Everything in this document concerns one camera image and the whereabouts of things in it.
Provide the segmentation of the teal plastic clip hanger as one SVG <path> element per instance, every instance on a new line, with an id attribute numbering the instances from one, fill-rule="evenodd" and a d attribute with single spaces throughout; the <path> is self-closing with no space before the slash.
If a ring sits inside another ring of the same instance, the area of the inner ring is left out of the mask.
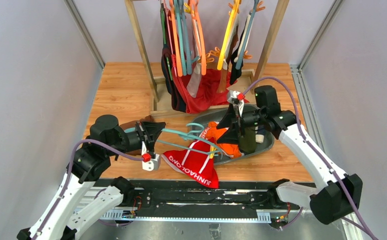
<path id="1" fill-rule="evenodd" d="M 196 140 L 196 141 L 205 143 L 205 144 L 210 146 L 210 150 L 208 150 L 208 151 L 195 150 L 192 147 L 183 146 L 180 144 L 176 144 L 176 143 L 172 143 L 172 142 L 168 142 L 168 141 L 164 141 L 164 140 L 160 140 L 160 139 L 156 140 L 156 142 L 158 142 L 158 143 L 170 145 L 172 147 L 177 147 L 177 148 L 181 148 L 181 149 L 185 149 L 185 150 L 191 150 L 193 152 L 201 153 L 204 155 L 213 155 L 214 157 L 219 156 L 220 159 L 222 159 L 224 156 L 224 151 L 219 146 L 217 146 L 215 143 L 213 143 L 205 138 L 194 135 L 194 133 L 197 133 L 198 130 L 191 130 L 188 133 L 186 133 L 186 132 L 182 132 L 182 131 L 174 130 L 174 129 L 170 129 L 170 128 L 163 128 L 161 131 L 163 133 L 170 133 L 170 134 L 178 135 L 178 137 L 183 139 L 184 141 Z"/>

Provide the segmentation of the red underwear white trim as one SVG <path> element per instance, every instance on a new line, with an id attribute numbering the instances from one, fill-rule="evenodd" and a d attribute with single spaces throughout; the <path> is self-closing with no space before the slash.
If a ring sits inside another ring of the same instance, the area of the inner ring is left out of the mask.
<path id="1" fill-rule="evenodd" d="M 196 140 L 188 149 L 164 152 L 162 158 L 175 171 L 207 188 L 217 189 L 219 178 L 214 168 L 214 158 L 208 153 L 210 150 L 209 144 Z"/>

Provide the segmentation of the blue-grey plastic clip hanger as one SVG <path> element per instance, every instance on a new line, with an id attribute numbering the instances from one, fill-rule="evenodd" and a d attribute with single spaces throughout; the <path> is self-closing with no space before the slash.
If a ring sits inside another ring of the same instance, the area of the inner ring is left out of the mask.
<path id="1" fill-rule="evenodd" d="M 246 51 L 247 51 L 247 46 L 251 34 L 251 29 L 254 24 L 254 17 L 257 12 L 260 12 L 264 10 L 266 7 L 263 6 L 264 1 L 263 0 L 255 0 L 253 8 L 249 11 L 246 21 L 245 21 L 245 26 L 243 30 L 242 37 L 240 39 L 238 51 L 237 51 L 237 57 L 235 58 L 235 69 L 240 70 L 243 64 L 243 60 L 246 57 Z"/>

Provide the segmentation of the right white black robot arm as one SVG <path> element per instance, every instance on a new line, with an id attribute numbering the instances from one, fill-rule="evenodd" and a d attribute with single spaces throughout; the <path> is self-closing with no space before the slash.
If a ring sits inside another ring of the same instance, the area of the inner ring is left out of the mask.
<path id="1" fill-rule="evenodd" d="M 319 148 L 305 127 L 290 110 L 282 110 L 276 89 L 271 85 L 254 90 L 257 109 L 244 109 L 244 94 L 230 90 L 229 107 L 217 125 L 226 129 L 219 144 L 239 144 L 252 127 L 264 127 L 300 160 L 311 175 L 314 186 L 280 179 L 268 189 L 269 203 L 280 207 L 284 203 L 311 210 L 322 224 L 331 224 L 357 210 L 361 201 L 363 181 L 357 174 L 348 174 Z"/>

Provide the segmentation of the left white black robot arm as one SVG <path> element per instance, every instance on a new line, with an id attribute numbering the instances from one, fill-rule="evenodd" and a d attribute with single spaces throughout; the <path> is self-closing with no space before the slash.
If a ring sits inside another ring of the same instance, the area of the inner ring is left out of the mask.
<path id="1" fill-rule="evenodd" d="M 18 232 L 18 240 L 78 240 L 101 216 L 121 203 L 134 199 L 135 187 L 120 176 L 78 212 L 74 210 L 86 193 L 111 166 L 111 157 L 125 157 L 142 164 L 146 171 L 159 168 L 155 143 L 165 122 L 138 121 L 125 132 L 118 118 L 105 114 L 89 129 L 89 136 L 72 150 L 70 161 L 58 190 L 39 220 Z"/>

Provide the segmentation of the brown underwear on hanger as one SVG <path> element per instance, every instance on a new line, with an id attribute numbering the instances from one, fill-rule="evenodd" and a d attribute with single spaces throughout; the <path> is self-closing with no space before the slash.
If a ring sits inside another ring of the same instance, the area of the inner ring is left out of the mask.
<path id="1" fill-rule="evenodd" d="M 220 82 L 217 88 L 217 93 L 223 93 L 226 90 L 227 85 L 227 73 L 228 73 L 228 67 L 231 59 L 231 54 L 233 52 L 234 46 L 237 44 L 238 41 L 238 26 L 235 26 L 233 28 L 233 31 L 231 33 L 231 38 L 229 39 L 228 43 L 228 49 L 225 52 L 225 58 L 223 60 L 222 69 L 220 71 Z"/>

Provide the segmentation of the orange clip hanger with brown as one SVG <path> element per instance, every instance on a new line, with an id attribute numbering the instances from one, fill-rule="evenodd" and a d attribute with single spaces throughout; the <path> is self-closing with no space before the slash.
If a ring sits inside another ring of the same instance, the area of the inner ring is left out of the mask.
<path id="1" fill-rule="evenodd" d="M 221 54 L 221 49 L 219 47 L 215 47 L 214 49 L 209 51 L 209 54 L 214 57 L 219 57 Z"/>

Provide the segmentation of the teal plastic hanger pair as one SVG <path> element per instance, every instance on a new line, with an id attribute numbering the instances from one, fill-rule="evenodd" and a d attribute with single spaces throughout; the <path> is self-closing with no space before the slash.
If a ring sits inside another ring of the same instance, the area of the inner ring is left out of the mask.
<path id="1" fill-rule="evenodd" d="M 181 61 L 181 73 L 182 76 L 191 75 L 192 69 L 192 57 L 190 49 L 190 40 L 188 34 L 187 20 L 184 11 L 184 1 L 174 0 L 174 12 L 176 17 L 176 27 L 178 33 L 179 42 L 179 56 Z"/>

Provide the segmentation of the orange plastic hanger left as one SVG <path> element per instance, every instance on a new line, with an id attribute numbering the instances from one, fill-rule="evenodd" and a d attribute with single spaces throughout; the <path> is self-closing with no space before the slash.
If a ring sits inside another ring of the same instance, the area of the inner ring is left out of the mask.
<path id="1" fill-rule="evenodd" d="M 177 69 L 177 76 L 182 77 L 183 76 L 183 68 L 182 68 L 182 61 L 180 56 L 180 46 L 179 46 L 179 38 L 177 33 L 177 24 L 176 24 L 176 15 L 175 15 L 175 5 L 173 0 L 169 0 L 170 4 L 170 16 L 171 16 L 171 22 L 172 22 L 172 30 L 173 30 L 173 40 L 174 40 L 174 51 L 175 51 L 175 58 L 176 58 L 176 69 Z"/>

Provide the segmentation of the orange plastic hanger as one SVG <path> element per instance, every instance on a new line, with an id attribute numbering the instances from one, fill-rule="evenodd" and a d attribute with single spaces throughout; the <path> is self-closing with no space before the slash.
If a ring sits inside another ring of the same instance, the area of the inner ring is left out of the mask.
<path id="1" fill-rule="evenodd" d="M 201 66 L 201 75 L 205 76 L 207 74 L 207 64 L 212 63 L 214 59 L 212 58 L 210 52 L 206 52 L 204 32 L 198 8 L 199 1 L 189 0 L 187 4 L 190 7 L 190 15 L 192 19 L 192 28 L 195 37 L 195 44 L 199 53 L 199 58 L 197 62 Z"/>
<path id="2" fill-rule="evenodd" d="M 171 16 L 171 22 L 172 22 L 172 30 L 173 30 L 173 40 L 174 40 L 174 51 L 175 51 L 175 58 L 176 58 L 176 69 L 177 69 L 177 76 L 182 77 L 183 76 L 183 68 L 182 68 L 182 61 L 180 56 L 180 46 L 179 46 L 179 38 L 177 33 L 177 24 L 176 24 L 176 15 L 175 15 L 175 5 L 173 0 L 169 0 L 170 4 L 170 16 Z"/>

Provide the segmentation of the orange plastic hanger right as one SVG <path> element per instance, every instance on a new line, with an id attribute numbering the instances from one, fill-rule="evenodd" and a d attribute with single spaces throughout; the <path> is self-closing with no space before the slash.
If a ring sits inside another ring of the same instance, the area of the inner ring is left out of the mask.
<path id="1" fill-rule="evenodd" d="M 206 52 L 204 32 L 198 8 L 199 1 L 189 0 L 187 4 L 190 7 L 190 15 L 192 19 L 192 28 L 195 37 L 195 44 L 199 53 L 199 58 L 197 62 L 201 66 L 201 75 L 205 76 L 207 74 L 207 64 L 212 63 L 214 59 L 212 58 L 210 52 Z"/>

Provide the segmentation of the wooden clothes rack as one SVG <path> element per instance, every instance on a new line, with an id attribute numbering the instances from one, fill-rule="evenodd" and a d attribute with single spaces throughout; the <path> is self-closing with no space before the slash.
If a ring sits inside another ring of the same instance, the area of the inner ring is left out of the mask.
<path id="1" fill-rule="evenodd" d="M 278 35 L 288 5 L 288 0 L 279 0 L 277 2 L 256 69 L 242 70 L 241 77 L 237 83 L 230 87 L 231 90 L 246 90 L 247 83 L 252 84 L 262 76 L 267 66 L 270 53 L 276 41 L 276 37 Z M 171 108 L 171 95 L 167 93 L 165 77 L 153 75 L 134 2 L 132 0 L 126 0 L 125 6 L 151 89 L 150 114 L 158 118 L 184 116 L 185 113 L 175 111 Z"/>

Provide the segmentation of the large red garment hanging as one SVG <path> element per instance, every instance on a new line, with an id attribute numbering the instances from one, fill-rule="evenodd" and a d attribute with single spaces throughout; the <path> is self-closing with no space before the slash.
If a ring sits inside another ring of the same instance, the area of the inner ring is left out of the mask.
<path id="1" fill-rule="evenodd" d="M 221 71 L 207 69 L 206 75 L 200 75 L 199 87 L 196 96 L 193 97 L 188 91 L 188 83 L 193 75 L 179 77 L 176 67 L 171 68 L 172 81 L 169 82 L 171 94 L 171 106 L 175 111 L 198 114 L 209 109 L 211 106 L 227 105 L 228 89 L 218 93 L 221 79 Z"/>

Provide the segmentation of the dark navy garment hanging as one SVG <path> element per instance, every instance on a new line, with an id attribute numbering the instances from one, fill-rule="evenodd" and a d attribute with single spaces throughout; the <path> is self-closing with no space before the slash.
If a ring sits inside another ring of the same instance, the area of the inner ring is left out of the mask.
<path id="1" fill-rule="evenodd" d="M 167 8 L 165 7 L 165 1 L 160 1 L 160 21 L 162 29 L 162 55 L 161 55 L 161 69 L 165 78 L 165 85 L 167 92 L 170 94 L 171 107 L 173 110 L 186 113 L 187 105 L 183 100 L 179 90 L 174 82 L 174 74 L 172 73 L 173 61 L 172 61 L 172 46 L 173 42 L 170 37 L 169 18 L 167 14 Z"/>

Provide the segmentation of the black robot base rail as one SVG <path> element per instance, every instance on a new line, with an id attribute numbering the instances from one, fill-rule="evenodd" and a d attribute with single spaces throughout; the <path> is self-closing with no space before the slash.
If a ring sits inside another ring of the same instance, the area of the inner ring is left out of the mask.
<path id="1" fill-rule="evenodd" d="M 268 181 L 221 181 L 208 188 L 193 180 L 131 179 L 134 194 L 100 216 L 122 227 L 132 222 L 257 223 L 284 227 L 293 219 L 314 220 L 309 209 L 274 203 Z"/>

